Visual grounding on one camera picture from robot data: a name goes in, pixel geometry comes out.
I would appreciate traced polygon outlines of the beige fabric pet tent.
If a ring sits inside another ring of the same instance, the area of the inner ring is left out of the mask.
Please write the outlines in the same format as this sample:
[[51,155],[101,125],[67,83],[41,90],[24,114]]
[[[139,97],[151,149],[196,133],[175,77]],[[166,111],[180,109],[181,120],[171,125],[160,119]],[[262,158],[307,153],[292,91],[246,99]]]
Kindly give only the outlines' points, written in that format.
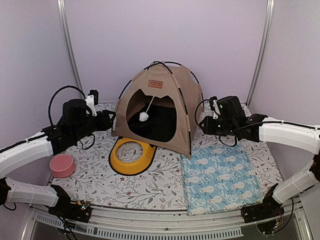
[[117,115],[113,135],[139,140],[157,147],[172,150],[170,141],[175,136],[177,112],[173,100],[166,96],[154,97],[148,110],[149,118],[139,121],[141,112],[145,112],[152,97],[138,90],[129,100],[125,115]]

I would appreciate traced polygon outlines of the blue snowman pattern mat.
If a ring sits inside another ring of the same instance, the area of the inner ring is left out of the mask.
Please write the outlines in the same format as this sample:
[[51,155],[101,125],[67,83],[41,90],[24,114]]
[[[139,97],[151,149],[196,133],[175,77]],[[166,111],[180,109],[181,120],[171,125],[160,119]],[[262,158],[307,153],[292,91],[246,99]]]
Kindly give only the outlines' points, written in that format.
[[181,156],[189,216],[228,212],[262,200],[260,183],[240,144],[199,147],[191,153],[191,158]]

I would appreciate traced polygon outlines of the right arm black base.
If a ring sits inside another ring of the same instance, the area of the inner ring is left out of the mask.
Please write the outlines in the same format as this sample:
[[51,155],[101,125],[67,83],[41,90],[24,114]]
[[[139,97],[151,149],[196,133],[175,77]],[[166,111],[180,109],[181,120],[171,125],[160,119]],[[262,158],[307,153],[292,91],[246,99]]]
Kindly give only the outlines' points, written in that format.
[[278,186],[276,183],[272,186],[264,196],[262,203],[246,203],[241,209],[240,214],[245,223],[257,222],[273,217],[280,217],[279,220],[274,220],[272,223],[262,223],[258,230],[265,235],[272,235],[280,231],[280,225],[283,222],[283,214],[285,210],[281,203],[278,203],[273,198],[273,192]]

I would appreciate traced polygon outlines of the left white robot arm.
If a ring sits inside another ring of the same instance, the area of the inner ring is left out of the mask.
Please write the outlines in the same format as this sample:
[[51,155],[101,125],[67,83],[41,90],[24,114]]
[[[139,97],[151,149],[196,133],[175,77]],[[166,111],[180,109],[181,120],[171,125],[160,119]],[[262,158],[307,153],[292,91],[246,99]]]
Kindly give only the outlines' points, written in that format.
[[63,104],[62,116],[57,124],[51,124],[30,138],[1,149],[1,205],[25,203],[55,207],[69,204],[69,195],[59,186],[18,182],[7,175],[38,159],[58,155],[94,132],[111,129],[115,118],[114,111],[97,111],[95,103],[88,99],[72,99]]

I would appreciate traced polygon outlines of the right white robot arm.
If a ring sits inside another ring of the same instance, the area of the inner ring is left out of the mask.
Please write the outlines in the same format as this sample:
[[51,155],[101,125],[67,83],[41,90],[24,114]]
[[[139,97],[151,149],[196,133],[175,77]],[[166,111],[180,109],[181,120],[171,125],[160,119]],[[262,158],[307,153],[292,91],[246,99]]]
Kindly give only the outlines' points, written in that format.
[[198,127],[206,135],[234,137],[268,145],[280,145],[294,152],[306,153],[310,160],[304,160],[301,168],[290,177],[268,190],[263,198],[264,205],[281,205],[320,183],[320,127],[254,113],[246,116],[237,96],[218,99],[213,96],[206,100],[212,112]]

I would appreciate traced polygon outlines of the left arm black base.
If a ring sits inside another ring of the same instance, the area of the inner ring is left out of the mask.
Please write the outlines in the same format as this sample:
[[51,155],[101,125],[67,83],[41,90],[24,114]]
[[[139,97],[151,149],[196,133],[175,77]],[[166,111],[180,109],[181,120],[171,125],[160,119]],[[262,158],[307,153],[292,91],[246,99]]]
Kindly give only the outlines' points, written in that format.
[[58,197],[55,206],[48,208],[48,213],[62,219],[74,220],[82,223],[88,223],[91,217],[92,208],[89,201],[72,201],[67,192],[59,185],[50,186],[56,192]]

